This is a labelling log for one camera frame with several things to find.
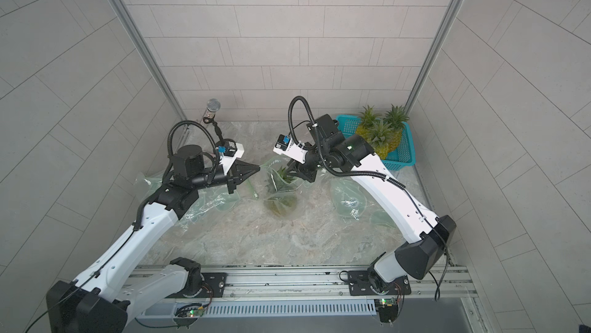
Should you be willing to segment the orange pineapple zip bag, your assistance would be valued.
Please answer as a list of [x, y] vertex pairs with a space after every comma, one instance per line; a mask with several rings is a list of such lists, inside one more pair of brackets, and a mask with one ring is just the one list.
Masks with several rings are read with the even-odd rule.
[[240, 185], [234, 193], [229, 194], [226, 186], [206, 188], [199, 192], [199, 199], [193, 203], [176, 224], [180, 232], [202, 234], [209, 231], [218, 222], [230, 215], [237, 208], [249, 202], [259, 200], [250, 179]]

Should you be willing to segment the teal plastic basket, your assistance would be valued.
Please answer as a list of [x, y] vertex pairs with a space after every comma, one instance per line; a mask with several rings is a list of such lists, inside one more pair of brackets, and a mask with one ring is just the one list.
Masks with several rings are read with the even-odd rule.
[[[338, 122], [338, 130], [340, 130], [345, 138], [355, 134], [361, 119], [355, 115], [340, 114], [336, 117]], [[413, 166], [416, 163], [416, 152], [412, 139], [412, 132], [408, 123], [404, 122], [404, 130], [401, 142], [395, 151], [391, 151], [383, 164], [390, 171], [399, 171], [403, 167]]]

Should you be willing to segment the yellow pineapple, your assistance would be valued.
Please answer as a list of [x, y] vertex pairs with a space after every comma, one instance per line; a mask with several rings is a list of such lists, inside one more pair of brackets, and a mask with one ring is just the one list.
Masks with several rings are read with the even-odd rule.
[[383, 120], [378, 120], [369, 129], [369, 143], [381, 160], [386, 160], [389, 153], [396, 149], [396, 137], [396, 130]]

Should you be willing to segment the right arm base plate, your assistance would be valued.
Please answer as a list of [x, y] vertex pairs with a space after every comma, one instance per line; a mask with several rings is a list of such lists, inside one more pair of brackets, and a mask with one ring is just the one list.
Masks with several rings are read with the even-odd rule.
[[398, 277], [384, 286], [375, 287], [370, 281], [369, 273], [361, 271], [341, 271], [340, 279], [349, 287], [351, 296], [406, 296], [412, 294], [407, 275]]

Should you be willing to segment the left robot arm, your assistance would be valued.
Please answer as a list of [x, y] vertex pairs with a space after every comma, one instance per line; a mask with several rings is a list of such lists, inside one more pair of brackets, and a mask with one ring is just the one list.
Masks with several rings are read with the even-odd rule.
[[225, 186], [229, 193], [260, 170], [242, 161], [244, 148], [228, 140], [215, 148], [212, 167], [198, 145], [185, 145], [169, 157], [163, 181], [140, 205], [136, 220], [110, 248], [74, 281], [57, 282], [46, 295], [53, 332], [121, 332], [142, 312], [166, 297], [214, 296], [201, 265], [179, 257], [148, 279], [124, 284], [153, 245], [189, 211], [205, 188]]

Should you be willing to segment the black microphone stand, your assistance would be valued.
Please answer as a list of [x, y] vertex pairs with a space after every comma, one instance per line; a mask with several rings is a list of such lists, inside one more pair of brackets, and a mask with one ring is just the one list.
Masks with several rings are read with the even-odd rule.
[[223, 137], [223, 132], [222, 132], [221, 128], [219, 127], [218, 122], [214, 118], [206, 116], [203, 118], [203, 122], [206, 123], [207, 125], [213, 126], [214, 132], [215, 132], [216, 136], [218, 137], [218, 142], [216, 143], [217, 146], [225, 146], [226, 143], [232, 141], [232, 139]]

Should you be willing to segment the yellow pineapple zip bag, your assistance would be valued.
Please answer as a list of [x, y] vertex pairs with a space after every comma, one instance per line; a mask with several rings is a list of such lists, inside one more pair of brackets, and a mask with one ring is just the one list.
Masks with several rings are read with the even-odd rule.
[[398, 228], [383, 207], [354, 180], [331, 179], [329, 193], [336, 214], [341, 218], [369, 222], [386, 228]]

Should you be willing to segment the zip-top bag green pineapple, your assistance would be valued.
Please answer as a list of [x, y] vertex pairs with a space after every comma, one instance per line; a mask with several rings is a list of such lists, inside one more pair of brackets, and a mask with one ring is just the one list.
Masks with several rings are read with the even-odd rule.
[[173, 195], [172, 187], [172, 171], [166, 174], [164, 171], [156, 173], [152, 176], [146, 176], [143, 173], [138, 173], [133, 184], [135, 197], [139, 204], [143, 207], [146, 205], [146, 200], [151, 199], [155, 195], [155, 199], [167, 200]]

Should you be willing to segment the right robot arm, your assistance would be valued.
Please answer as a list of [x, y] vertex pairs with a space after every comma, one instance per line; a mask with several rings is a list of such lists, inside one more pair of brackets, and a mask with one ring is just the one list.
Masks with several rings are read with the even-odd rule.
[[290, 159], [291, 176], [314, 182], [320, 168], [336, 177], [350, 177], [386, 211], [405, 242], [379, 256], [368, 268], [366, 282], [372, 290], [391, 293], [404, 276], [423, 279], [447, 253], [456, 230], [451, 217], [438, 216], [423, 206], [389, 172], [376, 150], [361, 136], [345, 137], [327, 114], [307, 125], [312, 144], [298, 142], [292, 134], [280, 135], [273, 151]]

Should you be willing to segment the glitter silver microphone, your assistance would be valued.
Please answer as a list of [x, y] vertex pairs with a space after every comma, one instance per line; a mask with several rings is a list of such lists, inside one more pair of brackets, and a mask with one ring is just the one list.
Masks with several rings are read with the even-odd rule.
[[217, 98], [211, 98], [208, 100], [206, 109], [201, 118], [201, 122], [204, 125], [212, 124], [215, 121], [215, 115], [220, 110], [221, 103]]

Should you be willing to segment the aluminium mounting rail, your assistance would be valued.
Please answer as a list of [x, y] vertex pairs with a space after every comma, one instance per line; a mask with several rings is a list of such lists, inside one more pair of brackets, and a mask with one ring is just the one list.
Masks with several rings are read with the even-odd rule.
[[442, 299], [477, 297], [478, 292], [466, 267], [435, 266], [422, 280], [408, 276], [412, 294], [406, 296], [351, 296], [340, 279], [341, 271], [366, 270], [366, 266], [204, 266], [202, 273], [228, 275], [221, 299], [215, 302], [337, 299], [430, 299], [440, 292]]

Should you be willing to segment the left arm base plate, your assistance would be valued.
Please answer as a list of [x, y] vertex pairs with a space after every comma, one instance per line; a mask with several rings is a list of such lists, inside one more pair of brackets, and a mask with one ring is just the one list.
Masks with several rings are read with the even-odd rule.
[[187, 299], [221, 299], [224, 295], [227, 277], [226, 273], [207, 272], [203, 274], [203, 283], [200, 289], [196, 292], [183, 294], [183, 296]]

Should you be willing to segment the bagged pineapple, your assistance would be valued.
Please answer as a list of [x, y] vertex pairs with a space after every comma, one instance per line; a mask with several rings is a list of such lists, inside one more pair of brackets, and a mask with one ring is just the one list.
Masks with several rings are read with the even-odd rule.
[[286, 167], [267, 168], [265, 208], [278, 219], [291, 219], [296, 216], [299, 206], [298, 190], [301, 180], [285, 174]]

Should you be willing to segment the left circuit board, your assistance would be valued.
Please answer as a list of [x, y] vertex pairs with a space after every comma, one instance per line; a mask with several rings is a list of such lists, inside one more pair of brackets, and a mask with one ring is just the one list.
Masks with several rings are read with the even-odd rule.
[[189, 328], [193, 323], [197, 322], [207, 309], [209, 304], [192, 303], [178, 308], [173, 316], [173, 321], [177, 328]]

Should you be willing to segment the right circuit board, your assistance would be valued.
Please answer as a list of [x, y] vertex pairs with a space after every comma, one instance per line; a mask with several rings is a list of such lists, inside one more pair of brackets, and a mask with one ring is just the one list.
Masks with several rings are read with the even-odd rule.
[[396, 299], [375, 299], [374, 305], [380, 323], [392, 325], [400, 315], [402, 302]]

